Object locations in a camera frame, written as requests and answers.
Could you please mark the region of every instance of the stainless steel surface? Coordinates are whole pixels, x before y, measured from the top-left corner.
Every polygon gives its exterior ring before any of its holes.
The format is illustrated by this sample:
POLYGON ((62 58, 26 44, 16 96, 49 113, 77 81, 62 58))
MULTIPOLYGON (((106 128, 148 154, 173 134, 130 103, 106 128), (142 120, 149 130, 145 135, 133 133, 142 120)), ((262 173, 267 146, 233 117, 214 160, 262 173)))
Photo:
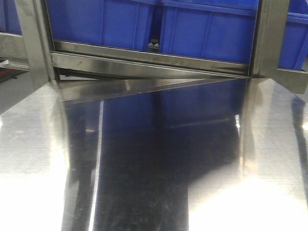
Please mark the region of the stainless steel surface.
POLYGON ((27 59, 23 37, 0 32, 0 57, 27 59))
POLYGON ((277 76, 290 0, 259 0, 250 76, 277 76))
POLYGON ((77 71, 97 73, 103 76, 132 79, 162 79, 162 78, 247 78, 245 76, 192 70, 178 67, 120 61, 101 57, 78 55, 64 52, 52 52, 52 62, 55 67, 77 71))
POLYGON ((93 55, 105 58, 127 60, 141 63, 169 65, 181 68, 216 71, 236 75, 248 75, 248 65, 181 57, 152 52, 130 51, 119 48, 99 47, 64 41, 55 41, 56 51, 93 55))
POLYGON ((22 59, 8 59, 3 62, 0 62, 1 68, 9 68, 9 69, 16 69, 16 70, 24 70, 29 71, 30 67, 27 60, 22 59))
POLYGON ((30 72, 11 72, 5 81, 0 80, 0 115, 33 92, 30 72))
POLYGON ((0 115, 0 229, 306 231, 308 107, 243 81, 85 103, 45 85, 0 115))
POLYGON ((23 32, 25 49, 35 89, 45 85, 49 79, 53 79, 52 63, 46 50, 46 31, 38 17, 39 6, 33 0, 15 0, 15 5, 23 32))

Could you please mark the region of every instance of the metal shelf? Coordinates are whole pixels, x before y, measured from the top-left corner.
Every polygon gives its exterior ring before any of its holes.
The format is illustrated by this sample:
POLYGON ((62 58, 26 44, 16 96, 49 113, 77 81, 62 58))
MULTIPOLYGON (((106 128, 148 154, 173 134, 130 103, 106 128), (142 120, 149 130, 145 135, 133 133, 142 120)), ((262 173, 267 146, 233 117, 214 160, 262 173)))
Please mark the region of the metal shelf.
POLYGON ((15 0, 23 36, 0 33, 0 57, 27 59, 36 88, 59 79, 58 68, 62 68, 127 79, 270 77, 303 93, 307 72, 277 68, 289 2, 259 0, 249 65, 56 41, 45 0, 15 0))

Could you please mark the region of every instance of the blue plastic crate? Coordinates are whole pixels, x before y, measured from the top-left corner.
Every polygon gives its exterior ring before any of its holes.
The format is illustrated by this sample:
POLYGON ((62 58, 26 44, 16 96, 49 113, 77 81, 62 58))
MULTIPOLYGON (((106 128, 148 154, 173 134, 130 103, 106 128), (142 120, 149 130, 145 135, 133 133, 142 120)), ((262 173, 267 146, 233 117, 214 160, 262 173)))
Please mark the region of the blue plastic crate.
POLYGON ((58 40, 146 50, 157 0, 47 0, 58 40))
POLYGON ((0 0, 0 28, 2 32, 21 34, 14 0, 0 0))
MULTIPOLYGON (((160 52, 249 63, 257 1, 191 1, 162 1, 160 52)), ((307 14, 306 0, 291 0, 279 67, 302 68, 308 54, 307 14)))

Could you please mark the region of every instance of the stainless steel table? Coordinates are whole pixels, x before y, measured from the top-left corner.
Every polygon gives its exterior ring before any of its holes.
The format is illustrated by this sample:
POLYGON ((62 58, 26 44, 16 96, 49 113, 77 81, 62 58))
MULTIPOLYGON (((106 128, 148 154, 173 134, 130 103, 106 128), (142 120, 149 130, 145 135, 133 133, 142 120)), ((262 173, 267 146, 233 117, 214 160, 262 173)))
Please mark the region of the stainless steel table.
POLYGON ((34 92, 0 115, 0 230, 306 231, 305 102, 222 80, 34 92))

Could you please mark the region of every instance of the metal edge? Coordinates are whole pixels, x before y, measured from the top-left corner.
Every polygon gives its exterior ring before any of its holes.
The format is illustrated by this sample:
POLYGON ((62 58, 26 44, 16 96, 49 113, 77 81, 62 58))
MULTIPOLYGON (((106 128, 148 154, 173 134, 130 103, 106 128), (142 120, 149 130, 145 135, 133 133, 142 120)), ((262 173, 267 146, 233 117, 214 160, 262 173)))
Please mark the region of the metal edge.
POLYGON ((56 51, 75 54, 93 55, 126 61, 136 61, 149 64, 161 64, 174 67, 184 67, 198 70, 209 70, 222 73, 248 75, 248 65, 223 61, 205 60, 154 52, 131 51, 119 48, 100 47, 87 44, 55 41, 56 51))
POLYGON ((218 72, 176 68, 88 55, 52 52, 55 67, 130 79, 248 78, 218 72))

